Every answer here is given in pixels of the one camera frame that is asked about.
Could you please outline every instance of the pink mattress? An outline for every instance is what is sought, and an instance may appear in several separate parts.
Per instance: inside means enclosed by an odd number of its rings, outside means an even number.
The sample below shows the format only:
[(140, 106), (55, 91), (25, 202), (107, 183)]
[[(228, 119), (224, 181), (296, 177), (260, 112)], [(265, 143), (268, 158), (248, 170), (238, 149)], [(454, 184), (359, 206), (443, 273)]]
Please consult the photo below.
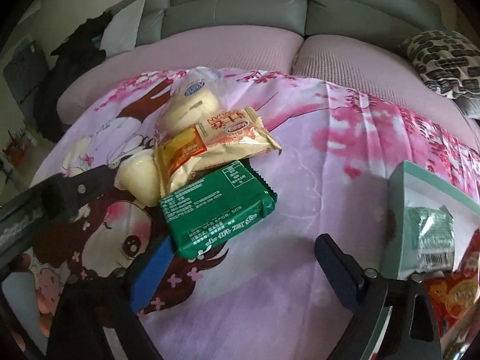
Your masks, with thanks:
[(479, 151), (480, 127), (450, 99), (429, 90), (410, 62), (387, 50), (338, 35), (308, 38), (293, 74), (371, 93), (438, 123)]
[(110, 89), (145, 71), (206, 66), (290, 73), (302, 44), (300, 35), (272, 27), (218, 26), (182, 32), (112, 57), (85, 73), (59, 98), (58, 116), (64, 124), (75, 123)]

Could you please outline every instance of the nutrition label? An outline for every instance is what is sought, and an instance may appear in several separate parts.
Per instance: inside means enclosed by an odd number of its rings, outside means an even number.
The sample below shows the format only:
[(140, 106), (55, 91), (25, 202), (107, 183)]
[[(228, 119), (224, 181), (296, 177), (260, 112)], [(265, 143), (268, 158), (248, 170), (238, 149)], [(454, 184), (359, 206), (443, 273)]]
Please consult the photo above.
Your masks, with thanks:
[(253, 175), (250, 172), (247, 172), (240, 162), (236, 162), (223, 169), (222, 172), (234, 188), (254, 179)]
[(222, 196), (222, 193), (217, 190), (207, 196), (202, 196), (200, 199), (193, 200), (190, 194), (202, 186), (202, 181), (203, 179), (162, 200), (161, 205), (167, 223), (189, 214), (197, 208)]

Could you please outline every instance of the floor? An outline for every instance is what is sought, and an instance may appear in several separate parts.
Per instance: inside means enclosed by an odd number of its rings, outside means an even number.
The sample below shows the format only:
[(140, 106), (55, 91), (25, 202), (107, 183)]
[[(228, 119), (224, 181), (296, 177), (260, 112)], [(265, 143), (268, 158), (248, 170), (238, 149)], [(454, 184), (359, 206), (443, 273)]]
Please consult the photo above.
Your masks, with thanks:
[(40, 134), (35, 134), (34, 137), (37, 145), (31, 145), (26, 149), (22, 162), (13, 170), (11, 181), (3, 186), (0, 192), (0, 205), (6, 204), (30, 186), (43, 160), (55, 147), (54, 143)]

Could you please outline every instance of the orange label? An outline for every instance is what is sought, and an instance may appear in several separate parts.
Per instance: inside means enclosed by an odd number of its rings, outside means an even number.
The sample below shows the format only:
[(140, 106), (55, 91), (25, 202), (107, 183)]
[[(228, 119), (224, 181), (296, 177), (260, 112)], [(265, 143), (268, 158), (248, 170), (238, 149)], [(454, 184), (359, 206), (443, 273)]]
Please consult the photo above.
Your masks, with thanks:
[(207, 151), (195, 127), (185, 130), (163, 147), (163, 162), (168, 176), (185, 164), (191, 157)]

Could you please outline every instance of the clear plastic bag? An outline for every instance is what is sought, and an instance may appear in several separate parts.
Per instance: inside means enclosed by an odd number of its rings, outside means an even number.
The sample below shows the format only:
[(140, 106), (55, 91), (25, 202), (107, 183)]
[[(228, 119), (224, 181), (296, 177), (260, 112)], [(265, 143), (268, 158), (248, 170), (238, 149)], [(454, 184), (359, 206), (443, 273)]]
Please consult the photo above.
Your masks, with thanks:
[(407, 228), (402, 270), (413, 272), (451, 272), (455, 259), (454, 219), (446, 208), (407, 207)]
[(225, 94), (223, 81), (211, 70), (190, 70), (158, 117), (155, 136), (173, 138), (195, 123), (225, 112)]

